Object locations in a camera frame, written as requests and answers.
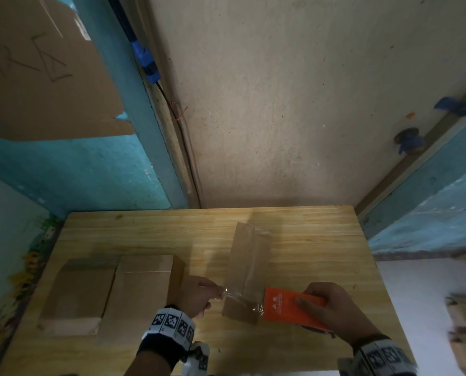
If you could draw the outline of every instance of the white floor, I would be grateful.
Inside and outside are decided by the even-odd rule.
[[[447,337],[452,325],[445,297],[454,292],[466,293],[466,262],[406,260],[378,262],[377,266],[416,357],[418,376],[463,376]],[[290,375],[338,376],[339,373]]]

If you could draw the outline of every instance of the hand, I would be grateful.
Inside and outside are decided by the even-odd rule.
[[[353,346],[358,340],[370,335],[381,334],[342,286],[333,282],[314,282],[303,293],[327,300],[327,306],[321,307],[303,298],[296,298],[303,311],[325,323],[349,345]]]
[[[174,304],[191,319],[202,317],[211,308],[211,299],[223,299],[224,288],[208,278],[186,276]]]

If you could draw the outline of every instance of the blue wall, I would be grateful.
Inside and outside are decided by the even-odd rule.
[[[71,211],[186,208],[130,45],[107,1],[61,1],[79,12],[137,136],[0,139],[0,179],[61,218]]]
[[[466,247],[466,127],[361,224],[373,252]]]

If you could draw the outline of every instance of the wooden trim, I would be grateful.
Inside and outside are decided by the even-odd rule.
[[[465,126],[466,117],[459,117],[453,113],[446,114],[424,137],[427,145],[426,150],[420,154],[405,156],[355,207],[358,219],[363,219]]]
[[[170,74],[170,71],[167,66],[167,61],[165,60],[162,45],[158,39],[157,29],[155,22],[152,18],[151,6],[149,0],[120,0],[123,4],[125,12],[127,13],[130,23],[134,31],[136,32],[139,42],[149,48],[153,57],[155,58],[156,65],[160,70],[162,79],[160,85],[162,86],[167,98],[172,101],[176,101],[176,97],[172,88],[169,87],[169,81],[166,81],[166,75]],[[200,182],[196,172],[195,159],[193,155],[193,150],[191,142],[189,139],[189,134],[187,134],[188,139],[186,140],[186,147],[188,148],[188,153],[191,158],[186,156],[185,150],[185,137],[181,135],[179,126],[177,122],[172,117],[170,110],[167,106],[167,102],[161,95],[160,90],[153,84],[150,84],[142,72],[142,69],[139,68],[141,76],[144,81],[144,86],[148,97],[151,100],[151,103],[155,110],[155,116],[160,125],[160,130],[162,132],[163,138],[165,140],[165,145],[169,152],[172,163],[174,164],[177,177],[181,183],[182,190],[186,195],[189,208],[201,208],[199,190],[195,188],[192,178],[192,171],[195,175],[195,180],[197,182],[197,187],[200,188]],[[180,119],[181,126],[186,134],[186,120],[183,116]]]

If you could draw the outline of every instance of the wood grain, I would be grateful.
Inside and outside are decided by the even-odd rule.
[[[304,290],[314,281],[342,284],[412,356],[350,206],[112,211],[69,215],[0,376],[122,375],[137,346],[97,345],[91,337],[46,338],[36,328],[61,266],[71,258],[101,254],[175,254],[185,261],[186,272],[223,283],[237,221],[273,231],[270,286]],[[336,369],[338,357],[351,355],[343,341],[291,324],[262,321],[250,326],[229,320],[221,316],[222,305],[213,303],[205,319],[196,321],[195,340],[211,347],[210,374]]]

